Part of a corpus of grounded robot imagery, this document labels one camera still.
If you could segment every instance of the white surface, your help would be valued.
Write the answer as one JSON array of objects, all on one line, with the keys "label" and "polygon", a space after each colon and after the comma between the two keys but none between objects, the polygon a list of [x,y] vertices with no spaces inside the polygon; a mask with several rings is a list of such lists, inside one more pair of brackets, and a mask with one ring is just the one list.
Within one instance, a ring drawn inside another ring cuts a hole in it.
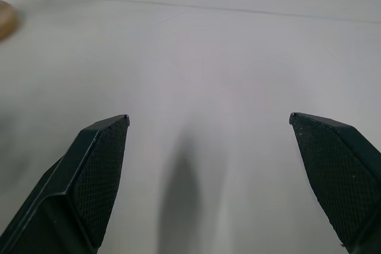
[{"label": "white surface", "polygon": [[[0,45],[2,230],[82,127],[126,112],[99,253],[346,253],[288,116],[353,124],[381,148],[378,0],[6,1],[24,21]],[[172,174],[184,156],[191,189]]]}]

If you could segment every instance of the blurry object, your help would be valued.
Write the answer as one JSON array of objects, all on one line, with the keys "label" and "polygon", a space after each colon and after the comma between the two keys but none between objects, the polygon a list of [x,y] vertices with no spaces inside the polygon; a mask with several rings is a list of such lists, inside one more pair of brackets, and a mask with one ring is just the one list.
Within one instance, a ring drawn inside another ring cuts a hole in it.
[{"label": "blurry object", "polygon": [[349,253],[381,253],[381,153],[352,126],[290,117],[316,198]]},{"label": "blurry object", "polygon": [[12,34],[17,28],[15,9],[4,1],[0,1],[0,41]]},{"label": "blurry object", "polygon": [[129,118],[83,129],[0,237],[0,254],[96,253],[117,196]]}]

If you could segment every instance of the white table surface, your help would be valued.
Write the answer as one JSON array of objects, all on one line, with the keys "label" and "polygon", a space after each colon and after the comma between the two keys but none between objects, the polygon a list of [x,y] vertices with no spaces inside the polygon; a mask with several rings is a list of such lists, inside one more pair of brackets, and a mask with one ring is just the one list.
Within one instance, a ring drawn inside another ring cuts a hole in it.
[{"label": "white table surface", "polygon": [[5,1],[0,231],[80,129],[128,113],[100,254],[346,253],[288,117],[381,148],[380,0]]}]

